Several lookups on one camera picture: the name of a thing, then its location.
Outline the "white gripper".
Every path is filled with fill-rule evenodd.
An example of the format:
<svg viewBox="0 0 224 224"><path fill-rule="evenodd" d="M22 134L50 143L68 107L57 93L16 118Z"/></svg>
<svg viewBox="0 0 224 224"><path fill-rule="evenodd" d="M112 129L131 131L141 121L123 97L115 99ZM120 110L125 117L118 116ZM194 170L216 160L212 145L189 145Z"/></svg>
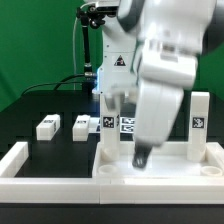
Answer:
<svg viewBox="0 0 224 224"><path fill-rule="evenodd" d="M194 56L144 50L137 70L138 100L134 127L134 168L144 169L151 146L162 145L170 135L185 89L195 80Z"/></svg>

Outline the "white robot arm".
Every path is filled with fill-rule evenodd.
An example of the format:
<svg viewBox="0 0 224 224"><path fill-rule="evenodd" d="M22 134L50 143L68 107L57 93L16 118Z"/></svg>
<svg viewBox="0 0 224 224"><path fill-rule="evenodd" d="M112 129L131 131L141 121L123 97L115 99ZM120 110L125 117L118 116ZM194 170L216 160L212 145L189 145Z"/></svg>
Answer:
<svg viewBox="0 0 224 224"><path fill-rule="evenodd" d="M117 53L127 54L123 69L104 61L100 77L106 112L118 113L125 97L136 105L132 164L146 167L153 147L170 135L184 91L193 87L198 56L219 0L116 0L116 24L108 36Z"/></svg>

